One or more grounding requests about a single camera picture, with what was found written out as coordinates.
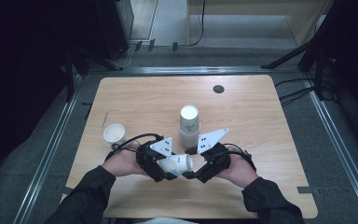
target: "white paper cup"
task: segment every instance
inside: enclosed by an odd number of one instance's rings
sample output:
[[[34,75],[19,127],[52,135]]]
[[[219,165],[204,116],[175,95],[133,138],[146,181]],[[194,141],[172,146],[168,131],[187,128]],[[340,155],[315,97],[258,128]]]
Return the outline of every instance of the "white paper cup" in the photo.
[[[200,126],[199,129],[192,134],[184,133],[179,128],[179,140],[182,146],[186,148],[196,147],[199,143],[199,136],[200,136]]]
[[[171,155],[167,159],[159,160],[158,165],[166,173],[171,173],[176,176],[193,170],[193,160],[188,154]]]
[[[109,125],[103,132],[103,138],[111,144],[122,144],[126,141],[126,129],[119,123]]]
[[[185,134],[196,133],[200,129],[199,110],[193,105],[185,105],[180,111],[180,130]]]

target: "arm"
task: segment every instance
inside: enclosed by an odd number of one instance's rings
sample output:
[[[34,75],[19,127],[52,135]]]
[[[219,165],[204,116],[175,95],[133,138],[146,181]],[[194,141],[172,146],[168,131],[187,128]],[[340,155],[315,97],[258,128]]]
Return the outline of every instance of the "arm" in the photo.
[[[250,212],[257,212],[261,223],[304,223],[301,210],[287,202],[277,184],[259,177],[241,156],[230,156],[229,168],[217,177],[244,188],[245,207]]]
[[[87,172],[46,223],[101,223],[116,177],[132,174],[145,175],[145,172],[136,163],[134,152],[119,151]]]

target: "jacket sleeve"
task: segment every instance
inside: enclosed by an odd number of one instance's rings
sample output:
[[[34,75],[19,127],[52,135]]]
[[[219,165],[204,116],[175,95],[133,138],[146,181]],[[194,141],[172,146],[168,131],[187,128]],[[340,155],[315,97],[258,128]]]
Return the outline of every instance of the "jacket sleeve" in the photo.
[[[272,181],[258,177],[242,195],[246,209],[257,212],[261,223],[304,223],[301,210],[289,203]]]
[[[115,181],[102,166],[87,172],[46,223],[101,223]]]

